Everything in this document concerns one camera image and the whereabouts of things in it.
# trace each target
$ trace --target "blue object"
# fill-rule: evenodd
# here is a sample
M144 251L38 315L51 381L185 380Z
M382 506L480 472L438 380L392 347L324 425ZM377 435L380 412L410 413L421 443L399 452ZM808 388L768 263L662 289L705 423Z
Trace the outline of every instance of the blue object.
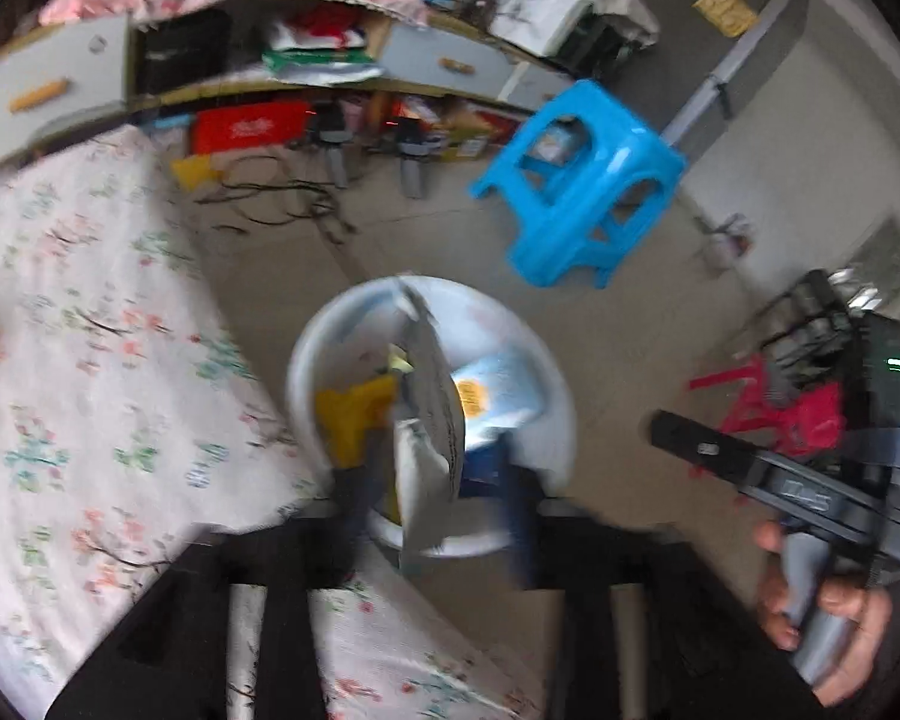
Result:
M471 449L463 455L460 498L496 498L503 447L499 437L493 443Z
M576 119L586 129L586 145L561 166L528 157L559 119ZM677 151L584 80L528 119L470 193L480 197L496 188L514 209L521 230L509 261L530 284L549 287L573 266L590 266L601 289L663 215L685 168ZM530 184L525 172L537 173L540 185ZM629 218L615 220L617 202L646 181L655 189Z
M508 346L480 357L452 376L463 402L468 454L496 442L501 430L516 430L546 409L533 363L519 349Z
M197 119L195 114L181 113L176 116L168 116L164 119L155 119L142 125L142 129L173 129L174 127L189 127Z

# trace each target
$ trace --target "floral bedsheet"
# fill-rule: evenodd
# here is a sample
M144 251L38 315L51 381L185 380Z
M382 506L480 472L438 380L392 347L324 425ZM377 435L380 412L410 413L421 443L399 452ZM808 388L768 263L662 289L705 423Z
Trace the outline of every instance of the floral bedsheet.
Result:
M175 185L125 127L0 178L0 688L45 713L194 523L278 521L317 492L229 338ZM535 715L538 696L368 547L314 594L328 710ZM249 717L262 591L235 594L230 716Z

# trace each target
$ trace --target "finger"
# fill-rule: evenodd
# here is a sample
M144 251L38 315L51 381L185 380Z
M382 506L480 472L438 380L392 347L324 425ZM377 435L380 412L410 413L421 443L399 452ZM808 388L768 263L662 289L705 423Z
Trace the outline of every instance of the finger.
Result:
M757 603L773 614L781 613L787 608L790 590L787 586L787 579L780 569L779 560L773 558L768 560L767 568L756 589L756 598Z
M761 522L754 528L754 541L760 549L779 553L783 549L783 528L779 522Z
M868 597L869 592L849 577L837 577L823 583L817 602L823 611L857 622L864 613Z
M783 614L773 614L768 610L760 610L760 627L770 641L781 650L796 650L800 635Z
M825 707L850 697L866 683L874 670L874 657L892 611L893 604L887 591L866 591L859 611L860 625L850 640L850 646L833 672L814 689L817 699Z

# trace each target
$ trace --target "blue plastic stool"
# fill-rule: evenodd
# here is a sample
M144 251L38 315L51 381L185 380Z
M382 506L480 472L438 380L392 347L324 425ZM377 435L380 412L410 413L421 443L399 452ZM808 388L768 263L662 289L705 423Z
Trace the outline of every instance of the blue plastic stool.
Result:
M578 119L589 141L566 165L527 156L561 118ZM624 256L650 231L677 189L686 160L593 81L578 81L540 108L501 150L470 193L500 191L520 220L509 261L530 284L549 287L573 266L597 269L604 288ZM535 188L524 170L540 174ZM622 223L613 206L641 181L655 190Z

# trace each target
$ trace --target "drawer handle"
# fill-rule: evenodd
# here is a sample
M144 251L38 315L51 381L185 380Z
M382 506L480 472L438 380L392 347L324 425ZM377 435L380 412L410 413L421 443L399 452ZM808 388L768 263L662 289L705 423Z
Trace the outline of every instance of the drawer handle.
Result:
M10 100L7 110L10 113L29 111L31 108L36 108L38 105L43 105L43 103L49 103L50 100L55 100L60 95L66 94L69 88L70 79L50 81L50 83L45 83L43 86L38 86Z
M452 73L459 73L461 76L472 76L472 74L477 71L473 65L458 62L456 59L451 59L448 56L440 57L439 64L444 70L451 71Z

